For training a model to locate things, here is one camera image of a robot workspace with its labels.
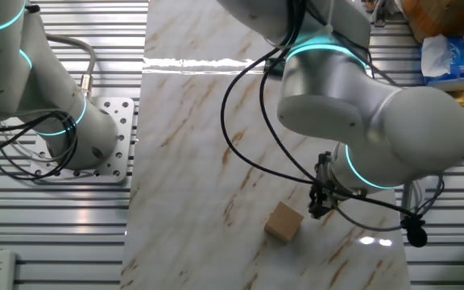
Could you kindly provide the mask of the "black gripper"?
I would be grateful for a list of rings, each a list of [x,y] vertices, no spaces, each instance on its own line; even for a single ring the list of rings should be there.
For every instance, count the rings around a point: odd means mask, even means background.
[[[335,184],[333,178],[329,175],[331,155],[330,151],[321,153],[314,167],[317,179],[317,192],[309,194],[310,202],[308,204],[309,213],[312,218],[321,218],[333,209],[333,202],[331,200],[334,199]]]

